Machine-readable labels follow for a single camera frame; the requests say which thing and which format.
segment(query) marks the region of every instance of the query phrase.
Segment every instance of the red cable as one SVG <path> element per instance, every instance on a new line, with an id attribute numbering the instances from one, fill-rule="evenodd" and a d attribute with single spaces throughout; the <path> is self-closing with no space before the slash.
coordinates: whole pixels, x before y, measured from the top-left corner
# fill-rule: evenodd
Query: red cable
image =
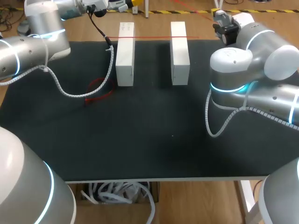
<path id="1" fill-rule="evenodd" d="M 100 81 L 100 80 L 103 81 L 104 79 L 105 79 L 105 78 L 97 78 L 97 79 L 93 80 L 93 81 L 88 85 L 86 93 L 90 92 L 90 91 L 89 91 L 89 88 L 91 88 L 92 85 L 96 84 L 96 83 L 97 83 L 98 81 Z M 113 91 L 114 91 L 114 89 L 115 89 L 114 82 L 113 82 L 110 78 L 108 78 L 107 81 L 109 81 L 109 82 L 112 84 L 112 89 L 111 89 L 108 93 L 106 93 L 106 94 L 104 94 L 104 95 L 102 95 L 102 96 L 100 96 L 100 97 L 94 97 L 94 98 L 87 98 L 87 97 L 85 97 L 84 105 L 87 105 L 87 104 L 89 104 L 89 103 L 91 103 L 91 102 L 93 102 L 93 101 L 95 101 L 95 100 L 104 99 L 104 98 L 110 96 L 110 95 L 113 93 Z"/>

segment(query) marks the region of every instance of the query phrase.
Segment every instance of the white block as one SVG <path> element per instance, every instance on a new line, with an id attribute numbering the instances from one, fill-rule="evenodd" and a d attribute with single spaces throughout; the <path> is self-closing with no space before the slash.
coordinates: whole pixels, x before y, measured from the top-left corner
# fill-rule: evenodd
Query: white block
<path id="1" fill-rule="evenodd" d="M 186 36 L 185 22 L 171 22 L 171 36 Z M 171 79 L 173 85 L 188 85 L 190 60 L 186 37 L 172 37 Z"/>
<path id="2" fill-rule="evenodd" d="M 121 22 L 119 37 L 135 35 L 133 22 Z M 116 53 L 116 75 L 118 86 L 133 86 L 135 38 L 120 38 Z"/>

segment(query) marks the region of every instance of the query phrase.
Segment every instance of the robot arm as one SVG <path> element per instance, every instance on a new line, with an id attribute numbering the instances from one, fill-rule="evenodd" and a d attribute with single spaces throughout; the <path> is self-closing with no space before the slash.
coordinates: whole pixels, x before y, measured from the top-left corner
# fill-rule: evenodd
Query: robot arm
<path id="1" fill-rule="evenodd" d="M 25 0 L 24 11 L 33 36 L 0 40 L 0 80 L 71 52 L 62 20 L 82 16 L 92 7 L 97 17 L 109 10 L 124 11 L 141 0 Z"/>
<path id="2" fill-rule="evenodd" d="M 222 109 L 254 107 L 290 124 L 299 124 L 299 87 L 282 84 L 299 67 L 299 50 L 250 14 L 214 12 L 217 36 L 228 47 L 214 52 L 212 102 Z"/>

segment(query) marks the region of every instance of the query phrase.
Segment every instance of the black table mat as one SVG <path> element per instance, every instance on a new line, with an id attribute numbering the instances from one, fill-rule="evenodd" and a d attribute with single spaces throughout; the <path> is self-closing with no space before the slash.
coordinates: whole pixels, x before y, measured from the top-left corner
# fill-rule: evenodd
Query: black table mat
<path id="1" fill-rule="evenodd" d="M 250 112 L 210 138 L 204 123 L 209 60 L 223 46 L 188 41 L 188 47 L 188 86 L 171 85 L 169 41 L 137 41 L 134 87 L 117 87 L 87 107 L 83 99 L 63 96 L 49 74 L 35 71 L 9 86 L 0 125 L 65 181 L 263 176 L 299 156 L 298 132 Z M 104 42 L 71 42 L 71 54 L 49 67 L 66 92 L 82 94 L 106 75 L 106 48 Z M 111 77 L 116 82 L 115 67 Z M 299 84 L 297 77 L 289 82 Z M 226 116 L 211 108 L 214 132 Z"/>

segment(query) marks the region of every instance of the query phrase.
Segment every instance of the floor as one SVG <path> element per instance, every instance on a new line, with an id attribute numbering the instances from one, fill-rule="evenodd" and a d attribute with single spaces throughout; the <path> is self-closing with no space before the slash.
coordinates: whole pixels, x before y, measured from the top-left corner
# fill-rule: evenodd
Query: floor
<path id="1" fill-rule="evenodd" d="M 214 0 L 182 0 L 191 10 L 214 8 Z M 17 7 L 16 0 L 2 0 Z M 149 0 L 150 10 L 190 10 L 177 0 Z M 253 3 L 244 0 L 239 5 L 223 5 L 224 9 L 299 9 L 298 0 L 273 0 L 270 3 Z M 275 30 L 286 40 L 299 47 L 299 13 L 254 13 L 256 21 Z M 108 13 L 94 18 L 107 36 L 117 36 L 119 22 L 135 23 L 136 36 L 169 36 L 171 21 L 185 21 L 188 36 L 192 39 L 216 39 L 212 22 L 200 14 L 143 14 Z M 85 15 L 64 22 L 70 41 L 103 41 Z M 16 25 L 4 37 L 16 35 Z M 6 88 L 0 88 L 0 103 Z M 156 204 L 155 224 L 241 224 L 243 223 L 238 191 L 232 181 L 227 182 L 162 182 L 160 200 Z M 76 224 L 141 224 L 150 213 L 149 204 L 134 205 L 82 205 L 78 206 Z"/>

